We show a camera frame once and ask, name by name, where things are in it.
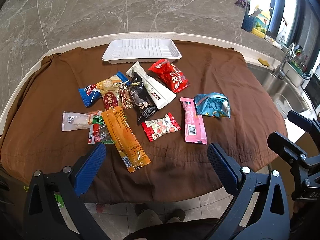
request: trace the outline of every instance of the brown tablecloth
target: brown tablecloth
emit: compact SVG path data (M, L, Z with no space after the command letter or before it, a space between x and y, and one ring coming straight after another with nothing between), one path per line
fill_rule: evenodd
M184 142L184 110L180 97L218 92L228 96L231 120L204 116L208 143L218 142L241 165L257 171L276 158L268 149L271 132L287 135L284 120L269 95L247 68L243 56L231 49L176 41L182 58L175 64L191 85L151 119L171 112L182 130L149 142L137 125L134 109L124 110L127 121L152 163L129 173L114 145L87 194L85 202L119 203L180 201L221 187L207 159L207 145ZM86 113L104 109L99 99L86 108L78 88L125 73L132 63L110 64L101 57L108 45L76 48L45 57L42 68L25 84L12 106L1 138L1 164L26 183L35 170L57 172L94 147L89 130L61 132L64 111ZM151 63L142 63L147 70Z

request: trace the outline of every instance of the chrome faucet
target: chrome faucet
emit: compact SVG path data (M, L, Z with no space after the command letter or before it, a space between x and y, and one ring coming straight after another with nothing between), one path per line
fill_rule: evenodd
M273 74L280 78L280 79L284 79L284 77L286 76L286 74L288 73L284 73L283 72L283 68L284 68L284 65L285 65L285 62L286 61L291 61L293 59L293 56L294 56L294 53L295 53L295 48L296 48L296 45L294 43L291 43L288 50L287 50L287 53L285 54L284 56L284 59L282 60L282 62L277 66L277 68L273 71Z

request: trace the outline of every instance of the blue snack package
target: blue snack package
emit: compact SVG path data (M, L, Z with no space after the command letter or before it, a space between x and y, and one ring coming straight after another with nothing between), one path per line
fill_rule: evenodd
M219 93L198 94L195 96L197 114L230 118L229 99Z
M128 86L130 85L130 81L120 71L118 71L112 77L105 79L99 83L86 86L85 88L79 88L79 93L84 105L88 107L92 103L94 103L98 98L100 98L101 89L104 89L115 83L122 83L122 82Z

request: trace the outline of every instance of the snack package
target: snack package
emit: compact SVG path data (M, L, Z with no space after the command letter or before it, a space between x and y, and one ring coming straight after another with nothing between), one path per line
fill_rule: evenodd
M138 61L133 64L126 74L129 77L133 77L135 72L141 77L144 87L158 109L165 107L177 96L153 77L148 76Z
M186 142L207 144L202 115L196 115L195 103L192 98L180 98L183 109L186 111L184 117L184 133Z
M133 101L130 97L129 87L125 83L119 85L120 98L122 109L129 109L133 107Z
M143 122L142 128L150 142L158 139L166 133L181 130L181 127L178 125L171 113L167 113L164 118L161 119Z
M111 135L101 115L95 114L90 127L88 144L102 142L104 144L113 144Z
M175 94L190 85L182 71L167 59L158 60L149 70L157 73L158 77Z
M122 106L119 87L120 84L117 83L100 90L106 110L108 110L110 107Z
M158 109L147 102L147 95L141 77L135 73L129 86L133 102L138 110L138 124L148 120Z
M61 131L90 129L94 115L100 113L102 113L100 110L86 114L63 112Z
M120 106L110 108L101 115L119 155L130 173L151 163L132 133Z
M90 106L94 103L101 96L99 93L101 89L105 89L112 84L121 82L124 82L127 85L130 84L129 80L120 71L118 71L116 75L113 75L99 83L86 86L85 88L79 88L79 93L84 105Z
M230 118L229 99L219 93L198 94L195 96L197 114Z

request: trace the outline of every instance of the orange snack package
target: orange snack package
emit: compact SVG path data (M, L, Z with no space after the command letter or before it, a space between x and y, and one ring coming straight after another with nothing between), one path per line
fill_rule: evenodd
M120 157L130 173L151 163L132 133L121 106L111 107L101 116L108 127Z

